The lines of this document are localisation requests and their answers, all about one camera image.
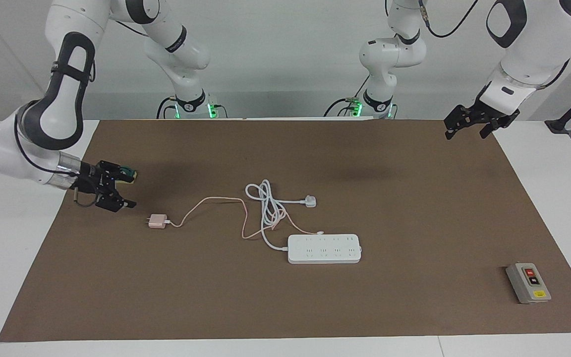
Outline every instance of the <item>power outlet socket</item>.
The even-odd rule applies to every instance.
[[[362,249],[357,235],[291,235],[287,259],[292,264],[354,264]]]

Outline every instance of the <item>power strip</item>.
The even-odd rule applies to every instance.
[[[292,264],[354,264],[362,249],[357,235],[291,235],[287,259]]]

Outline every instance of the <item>gray control box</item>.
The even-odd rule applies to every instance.
[[[506,268],[506,274],[521,303],[550,301],[548,287],[543,282],[537,267],[532,263],[516,263]]]

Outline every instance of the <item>brown surface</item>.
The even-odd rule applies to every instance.
[[[138,170],[118,214],[71,192],[0,341],[571,332],[571,269],[493,137],[441,122],[105,121],[85,160]],[[239,237],[239,204],[270,179],[302,228],[356,233],[355,265],[293,266]],[[250,203],[250,228],[259,225]],[[285,222],[268,233],[285,244]],[[534,262],[553,300],[520,305],[503,267]]]

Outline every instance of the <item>table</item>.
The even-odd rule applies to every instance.
[[[98,122],[85,122],[82,156]],[[514,122],[496,138],[571,265],[571,140],[543,122]],[[63,199],[63,191],[0,175],[0,330]],[[0,356],[506,356],[571,355],[571,334],[0,344]]]

